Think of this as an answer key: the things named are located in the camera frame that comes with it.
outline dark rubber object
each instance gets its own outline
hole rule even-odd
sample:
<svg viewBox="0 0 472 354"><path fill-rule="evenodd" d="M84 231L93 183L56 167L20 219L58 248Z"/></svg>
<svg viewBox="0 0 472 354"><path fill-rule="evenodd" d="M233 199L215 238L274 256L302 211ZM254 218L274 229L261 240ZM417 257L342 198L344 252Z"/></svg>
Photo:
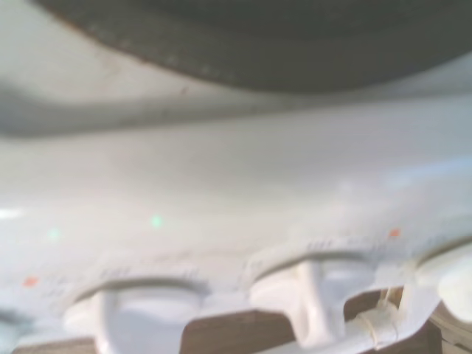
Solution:
<svg viewBox="0 0 472 354"><path fill-rule="evenodd" d="M185 6L192 1L198 7ZM192 1L37 0L102 44L180 73L251 90L354 89L420 72L472 50L471 0L395 0L402 6L422 2L426 10L417 13L382 13L379 6L370 13L372 1L343 0L350 7L337 17L331 9L299 21L290 10L290 3L299 0L271 0L286 2L285 17L283 8L276 11L283 21L271 20L278 16L275 10L254 10L254 2L261 0ZM364 7L353 5L362 1ZM425 6L428 1L434 8ZM249 11L235 11L228 7L231 2L246 2ZM212 13L217 5L228 10ZM297 9L298 14L307 12Z"/></svg>

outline orange speck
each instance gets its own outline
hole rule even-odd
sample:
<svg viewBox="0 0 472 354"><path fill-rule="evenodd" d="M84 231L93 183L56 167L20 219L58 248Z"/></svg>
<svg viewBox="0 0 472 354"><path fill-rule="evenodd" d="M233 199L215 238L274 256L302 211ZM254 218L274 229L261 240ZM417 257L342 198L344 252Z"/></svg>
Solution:
<svg viewBox="0 0 472 354"><path fill-rule="evenodd" d="M36 277L28 277L23 281L23 286L26 288L32 288L36 286L39 282L39 279Z"/></svg>
<svg viewBox="0 0 472 354"><path fill-rule="evenodd" d="M400 237L400 235L401 235L401 229L392 229L389 232L390 238L397 238L397 237Z"/></svg>

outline white plastic surface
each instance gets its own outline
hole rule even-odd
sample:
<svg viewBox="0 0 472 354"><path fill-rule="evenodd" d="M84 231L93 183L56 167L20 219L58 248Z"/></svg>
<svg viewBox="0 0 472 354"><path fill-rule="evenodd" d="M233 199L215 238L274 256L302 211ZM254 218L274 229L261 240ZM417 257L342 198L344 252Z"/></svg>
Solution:
<svg viewBox="0 0 472 354"><path fill-rule="evenodd" d="M95 337L100 354L178 354L185 326L201 307L183 288L100 290L67 310L65 325Z"/></svg>
<svg viewBox="0 0 472 354"><path fill-rule="evenodd" d="M255 94L107 49L26 0L0 0L0 49L0 310L31 327L22 344L71 338L70 299L104 282L198 277L199 316L220 315L313 255L357 254L371 288L411 284L472 232L472 55L345 94ZM378 338L413 334L433 295ZM376 345L357 319L317 350Z"/></svg>
<svg viewBox="0 0 472 354"><path fill-rule="evenodd" d="M440 299L434 288L410 284L404 288L400 307L379 304L346 325L346 335L336 343L301 350L290 343L259 354L354 354L381 349L415 334L428 320Z"/></svg>
<svg viewBox="0 0 472 354"><path fill-rule="evenodd" d="M0 321L0 354L10 354L16 348L20 335L18 325Z"/></svg>
<svg viewBox="0 0 472 354"><path fill-rule="evenodd" d="M454 247L425 261L417 272L422 284L436 285L449 311L472 322L472 243Z"/></svg>
<svg viewBox="0 0 472 354"><path fill-rule="evenodd" d="M374 270L361 260L306 260L256 282L251 303L284 313L302 347L322 347L342 339L344 303L373 281Z"/></svg>

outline white molded plastic part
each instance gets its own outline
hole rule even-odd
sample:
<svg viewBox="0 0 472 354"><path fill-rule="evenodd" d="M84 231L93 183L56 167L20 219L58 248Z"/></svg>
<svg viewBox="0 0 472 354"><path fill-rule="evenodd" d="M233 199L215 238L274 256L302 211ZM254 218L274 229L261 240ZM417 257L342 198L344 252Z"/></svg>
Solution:
<svg viewBox="0 0 472 354"><path fill-rule="evenodd" d="M455 317L472 322L472 243L425 261L417 278L420 284L437 286L444 305Z"/></svg>
<svg viewBox="0 0 472 354"><path fill-rule="evenodd" d="M10 354L14 351L19 339L20 330L16 325L0 322L0 354Z"/></svg>
<svg viewBox="0 0 472 354"><path fill-rule="evenodd" d="M100 354L178 354L200 296L182 288L101 290L66 312L66 326L95 337Z"/></svg>
<svg viewBox="0 0 472 354"><path fill-rule="evenodd" d="M284 313L300 346L320 347L344 337L344 303L373 281L360 260L306 260L256 282L251 303Z"/></svg>
<svg viewBox="0 0 472 354"><path fill-rule="evenodd" d="M346 325L346 334L335 343L302 350L296 343L282 345L258 354L357 354L381 349L415 334L439 303L434 288L406 285L400 307L379 303Z"/></svg>

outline wooden surface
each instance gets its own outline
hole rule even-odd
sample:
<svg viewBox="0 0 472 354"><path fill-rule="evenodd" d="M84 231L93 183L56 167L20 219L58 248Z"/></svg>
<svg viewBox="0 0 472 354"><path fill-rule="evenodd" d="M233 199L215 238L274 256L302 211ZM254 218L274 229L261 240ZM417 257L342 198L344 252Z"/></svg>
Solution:
<svg viewBox="0 0 472 354"><path fill-rule="evenodd" d="M367 294L351 300L345 308L345 316L353 318L357 313L372 308L377 298L378 294ZM184 332L181 354L252 354L293 340L294 335L285 317L260 312L239 313L190 323ZM441 341L440 331L428 323L411 339L381 352L441 354ZM92 340L83 340L16 351L16 354L60 353L94 354L94 345Z"/></svg>

